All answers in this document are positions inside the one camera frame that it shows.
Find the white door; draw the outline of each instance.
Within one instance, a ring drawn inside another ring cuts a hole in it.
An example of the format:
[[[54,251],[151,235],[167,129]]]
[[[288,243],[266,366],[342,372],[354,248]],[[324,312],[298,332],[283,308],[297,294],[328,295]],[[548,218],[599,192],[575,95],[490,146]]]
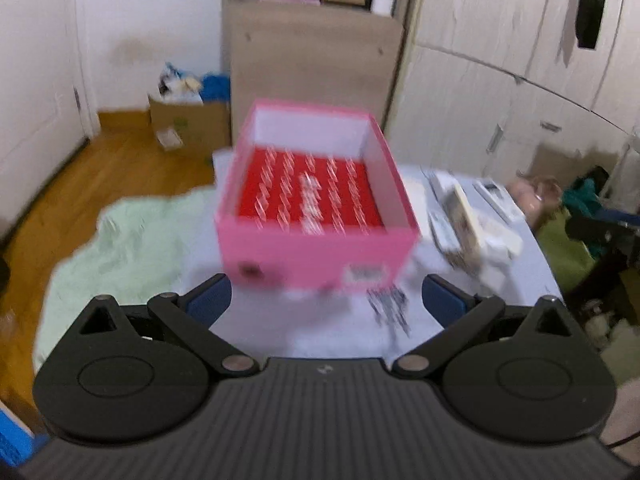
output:
[[[578,48],[580,0],[548,0],[527,79],[585,108],[600,87],[618,28],[622,0],[605,0],[595,50]]]
[[[524,76],[546,0],[423,0],[415,42]]]
[[[68,0],[0,0],[0,237],[84,133]]]
[[[539,146],[572,160],[564,167],[544,164],[562,182],[571,182],[594,164],[616,161],[627,135],[598,115],[529,83],[518,85],[504,139],[485,173],[507,183],[528,173]]]
[[[640,0],[623,0],[611,59],[592,110],[629,133],[638,119]]]
[[[414,46],[386,133],[398,162],[480,175],[501,135],[514,78]]]

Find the wooden floor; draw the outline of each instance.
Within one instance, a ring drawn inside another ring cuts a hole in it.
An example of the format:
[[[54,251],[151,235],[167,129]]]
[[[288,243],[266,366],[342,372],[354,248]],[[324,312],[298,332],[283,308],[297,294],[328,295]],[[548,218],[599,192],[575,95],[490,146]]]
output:
[[[123,196],[175,195],[211,184],[204,157],[165,153],[150,131],[101,134],[52,181],[18,227],[4,257],[11,280],[0,298],[0,399],[33,405],[31,351],[53,267],[95,233],[102,208]]]

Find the triangular cutout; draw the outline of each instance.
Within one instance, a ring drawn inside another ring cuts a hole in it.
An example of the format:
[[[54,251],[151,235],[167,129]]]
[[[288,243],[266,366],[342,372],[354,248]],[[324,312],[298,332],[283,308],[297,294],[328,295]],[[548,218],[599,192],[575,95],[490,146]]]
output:
[[[562,321],[562,318],[558,314],[558,311],[554,308],[545,310],[538,321],[536,332],[543,334],[561,335],[564,337],[571,336],[569,329]]]
[[[98,334],[100,332],[113,332],[116,325],[109,315],[109,311],[103,306],[95,309],[89,320],[84,324],[81,334]]]

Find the ribbed black surface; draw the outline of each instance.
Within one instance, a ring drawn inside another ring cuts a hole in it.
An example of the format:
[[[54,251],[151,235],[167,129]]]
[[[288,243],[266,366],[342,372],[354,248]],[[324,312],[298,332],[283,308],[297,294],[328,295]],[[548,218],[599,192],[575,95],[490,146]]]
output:
[[[594,439],[509,446],[453,418],[431,386],[377,360],[270,360],[220,384],[188,424],[119,449],[55,440],[21,469],[29,480],[622,479]]]

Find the silver screw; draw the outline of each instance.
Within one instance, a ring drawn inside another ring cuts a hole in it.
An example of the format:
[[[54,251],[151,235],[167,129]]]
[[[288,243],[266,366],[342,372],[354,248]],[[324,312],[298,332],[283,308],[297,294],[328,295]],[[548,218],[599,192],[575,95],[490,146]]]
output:
[[[409,354],[398,359],[398,366],[407,372],[421,372],[429,368],[429,360],[421,355]]]
[[[229,355],[222,359],[222,367],[230,372],[245,372],[254,366],[254,360],[248,355]]]

